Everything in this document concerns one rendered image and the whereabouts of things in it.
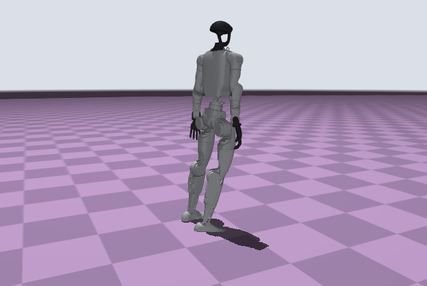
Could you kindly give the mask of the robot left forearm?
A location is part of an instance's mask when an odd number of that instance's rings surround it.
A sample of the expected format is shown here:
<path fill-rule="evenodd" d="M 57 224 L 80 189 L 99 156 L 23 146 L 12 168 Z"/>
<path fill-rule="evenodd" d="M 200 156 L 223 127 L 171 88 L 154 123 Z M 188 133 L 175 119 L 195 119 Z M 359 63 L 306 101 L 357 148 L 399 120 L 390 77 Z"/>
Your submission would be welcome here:
<path fill-rule="evenodd" d="M 192 110 L 193 110 L 193 118 L 196 119 L 197 117 L 199 117 L 199 112 L 201 110 L 201 100 L 202 100 L 202 94 L 201 93 L 197 93 L 194 91 L 193 88 L 193 93 L 192 93 L 192 98 L 193 98 L 193 106 L 192 106 Z"/>

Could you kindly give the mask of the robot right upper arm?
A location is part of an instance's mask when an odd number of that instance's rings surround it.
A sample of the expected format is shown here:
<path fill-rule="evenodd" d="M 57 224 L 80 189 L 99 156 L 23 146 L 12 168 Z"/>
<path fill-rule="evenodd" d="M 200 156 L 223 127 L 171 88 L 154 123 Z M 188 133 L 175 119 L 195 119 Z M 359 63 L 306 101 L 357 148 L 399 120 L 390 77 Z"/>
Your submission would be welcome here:
<path fill-rule="evenodd" d="M 230 93 L 233 93 L 234 86 L 238 83 L 241 73 L 243 57 L 238 53 L 228 52 L 228 63 L 230 64 Z"/>

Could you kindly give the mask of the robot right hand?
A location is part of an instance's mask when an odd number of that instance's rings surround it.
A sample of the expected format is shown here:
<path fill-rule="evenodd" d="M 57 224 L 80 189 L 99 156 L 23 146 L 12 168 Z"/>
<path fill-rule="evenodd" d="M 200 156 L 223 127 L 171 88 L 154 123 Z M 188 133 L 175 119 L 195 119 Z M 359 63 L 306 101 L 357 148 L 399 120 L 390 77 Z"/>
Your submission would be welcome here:
<path fill-rule="evenodd" d="M 237 134 L 235 142 L 237 143 L 238 141 L 238 144 L 234 147 L 234 149 L 238 149 L 242 144 L 242 130 L 240 127 L 241 123 L 239 122 L 238 117 L 233 117 L 232 120 L 233 120 L 232 126 L 236 128 L 236 134 Z"/>

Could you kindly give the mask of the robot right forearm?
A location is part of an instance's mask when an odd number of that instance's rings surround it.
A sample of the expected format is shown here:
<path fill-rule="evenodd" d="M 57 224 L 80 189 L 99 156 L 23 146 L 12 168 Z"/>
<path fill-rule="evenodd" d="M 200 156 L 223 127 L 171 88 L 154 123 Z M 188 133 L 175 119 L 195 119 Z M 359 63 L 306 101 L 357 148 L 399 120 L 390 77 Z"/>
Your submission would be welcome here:
<path fill-rule="evenodd" d="M 232 96 L 230 97 L 230 114 L 231 114 L 231 123 L 233 124 L 233 117 L 238 117 L 240 122 L 240 101 L 242 96 L 243 87 L 240 84 L 234 86 Z"/>

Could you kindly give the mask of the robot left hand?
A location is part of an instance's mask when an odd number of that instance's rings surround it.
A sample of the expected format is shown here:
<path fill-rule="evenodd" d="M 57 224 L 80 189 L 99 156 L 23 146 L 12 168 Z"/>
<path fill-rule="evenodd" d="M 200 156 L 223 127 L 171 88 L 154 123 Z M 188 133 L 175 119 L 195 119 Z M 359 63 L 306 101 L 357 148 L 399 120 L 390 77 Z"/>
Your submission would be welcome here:
<path fill-rule="evenodd" d="M 199 112 L 199 116 L 201 116 L 201 113 Z M 200 130 L 198 130 L 197 129 L 197 127 L 195 126 L 195 120 L 196 119 L 194 119 L 193 118 L 193 112 L 192 112 L 192 116 L 191 116 L 191 119 L 193 120 L 193 122 L 191 123 L 191 127 L 190 127 L 190 135 L 189 135 L 189 138 L 191 138 L 191 134 L 192 134 L 192 130 L 193 130 L 193 139 L 194 139 L 194 137 L 195 137 L 195 131 L 196 131 L 196 140 L 197 140 L 197 132 L 199 131 L 199 134 L 201 133 L 201 131 Z"/>

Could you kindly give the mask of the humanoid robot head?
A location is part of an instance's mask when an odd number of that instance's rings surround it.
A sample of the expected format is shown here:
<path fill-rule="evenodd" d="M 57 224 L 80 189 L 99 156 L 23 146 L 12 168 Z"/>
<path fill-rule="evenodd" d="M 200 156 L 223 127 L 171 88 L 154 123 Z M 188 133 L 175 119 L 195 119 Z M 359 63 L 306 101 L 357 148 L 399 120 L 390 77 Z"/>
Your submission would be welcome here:
<path fill-rule="evenodd" d="M 216 21 L 211 25 L 209 30 L 216 33 L 219 40 L 219 43 L 215 43 L 214 48 L 210 51 L 223 50 L 230 42 L 231 32 L 233 30 L 232 26 L 225 21 Z M 226 42 L 222 42 L 221 36 L 224 34 L 228 34 L 228 40 Z"/>

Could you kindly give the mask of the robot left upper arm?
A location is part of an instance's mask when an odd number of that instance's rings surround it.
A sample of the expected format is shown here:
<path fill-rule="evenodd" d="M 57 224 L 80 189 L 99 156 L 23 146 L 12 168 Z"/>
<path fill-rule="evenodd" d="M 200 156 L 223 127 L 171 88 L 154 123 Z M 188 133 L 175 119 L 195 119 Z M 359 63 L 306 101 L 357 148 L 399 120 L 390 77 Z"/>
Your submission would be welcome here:
<path fill-rule="evenodd" d="M 197 58 L 197 71 L 195 74 L 195 85 L 194 91 L 197 93 L 204 93 L 202 86 L 202 63 L 203 63 L 203 55 L 199 55 Z"/>

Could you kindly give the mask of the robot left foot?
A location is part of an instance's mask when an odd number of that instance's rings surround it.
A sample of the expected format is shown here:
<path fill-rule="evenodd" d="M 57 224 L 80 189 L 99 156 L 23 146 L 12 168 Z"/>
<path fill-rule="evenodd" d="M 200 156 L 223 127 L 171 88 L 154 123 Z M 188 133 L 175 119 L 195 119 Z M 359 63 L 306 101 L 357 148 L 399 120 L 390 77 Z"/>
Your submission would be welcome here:
<path fill-rule="evenodd" d="M 201 218 L 203 218 L 204 212 L 200 212 L 200 211 L 196 211 L 195 210 L 195 213 L 191 214 L 191 213 L 189 213 L 189 211 L 188 212 L 185 211 L 183 213 L 183 215 L 181 216 L 181 220 L 182 221 L 191 221 L 191 220 L 194 220 L 194 219 L 201 219 Z"/>

